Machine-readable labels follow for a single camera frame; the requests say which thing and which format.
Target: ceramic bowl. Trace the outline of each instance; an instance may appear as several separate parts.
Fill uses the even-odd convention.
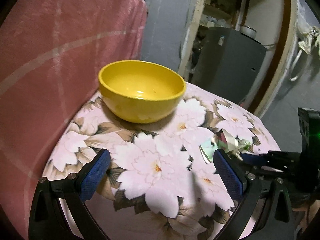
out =
[[[110,63],[99,72],[103,101],[118,117],[134,123],[156,122],[180,102],[186,83],[164,66],[139,60]]]

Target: pink tablecloth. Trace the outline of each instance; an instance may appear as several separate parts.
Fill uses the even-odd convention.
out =
[[[61,137],[43,175],[65,178],[106,148],[112,164],[86,205],[111,240],[213,239],[236,203],[199,145],[222,128],[251,141],[251,153],[279,150],[257,117],[191,84],[172,115],[146,125],[118,119],[97,92]]]

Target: white wall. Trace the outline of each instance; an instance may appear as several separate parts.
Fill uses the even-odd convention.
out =
[[[256,40],[262,45],[273,44],[278,41],[283,18],[283,9],[284,0],[250,0],[245,24],[258,32]],[[260,72],[258,73],[257,79],[245,102],[245,108],[252,102],[273,58],[276,46],[268,48],[269,50],[266,53]]]

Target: metal pot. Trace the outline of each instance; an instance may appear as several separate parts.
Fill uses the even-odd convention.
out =
[[[253,39],[255,39],[257,35],[257,31],[247,25],[240,25],[240,32]]]

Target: pink fabric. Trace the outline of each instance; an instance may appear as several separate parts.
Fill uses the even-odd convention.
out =
[[[104,65],[139,58],[143,0],[18,0],[0,28],[0,204],[27,239],[37,179]]]

